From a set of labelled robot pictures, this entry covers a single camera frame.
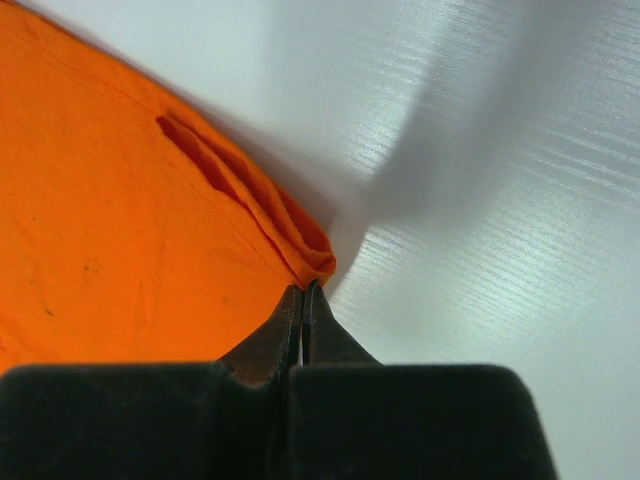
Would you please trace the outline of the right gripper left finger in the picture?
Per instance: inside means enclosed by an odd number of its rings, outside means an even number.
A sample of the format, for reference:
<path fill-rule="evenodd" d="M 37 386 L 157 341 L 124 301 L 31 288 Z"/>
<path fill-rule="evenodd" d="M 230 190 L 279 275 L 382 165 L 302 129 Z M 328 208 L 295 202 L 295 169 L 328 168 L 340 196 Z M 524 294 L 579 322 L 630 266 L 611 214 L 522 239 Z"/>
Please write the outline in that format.
<path fill-rule="evenodd" d="M 5 479 L 278 479 L 303 292 L 216 361 L 27 365 L 1 378 Z"/>

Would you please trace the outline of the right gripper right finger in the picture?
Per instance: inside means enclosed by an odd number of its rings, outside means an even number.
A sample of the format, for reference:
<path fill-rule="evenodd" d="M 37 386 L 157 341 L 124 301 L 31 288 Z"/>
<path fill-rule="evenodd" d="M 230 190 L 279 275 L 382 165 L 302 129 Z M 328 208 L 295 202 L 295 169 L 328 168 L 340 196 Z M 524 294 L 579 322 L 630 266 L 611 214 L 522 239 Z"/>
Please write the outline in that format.
<path fill-rule="evenodd" d="M 553 479 L 535 402 L 497 365 L 385 366 L 335 319 L 320 285 L 302 309 L 288 382 L 292 479 Z"/>

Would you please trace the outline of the orange t-shirt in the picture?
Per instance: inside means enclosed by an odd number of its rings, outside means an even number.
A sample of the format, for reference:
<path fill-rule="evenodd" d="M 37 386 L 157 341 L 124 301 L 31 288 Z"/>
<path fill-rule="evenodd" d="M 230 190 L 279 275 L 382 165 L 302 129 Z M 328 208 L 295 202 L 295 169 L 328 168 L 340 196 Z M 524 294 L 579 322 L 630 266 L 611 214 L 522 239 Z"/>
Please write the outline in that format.
<path fill-rule="evenodd" d="M 3 369 L 215 360 L 335 268 L 324 230 L 196 110 L 2 3 Z"/>

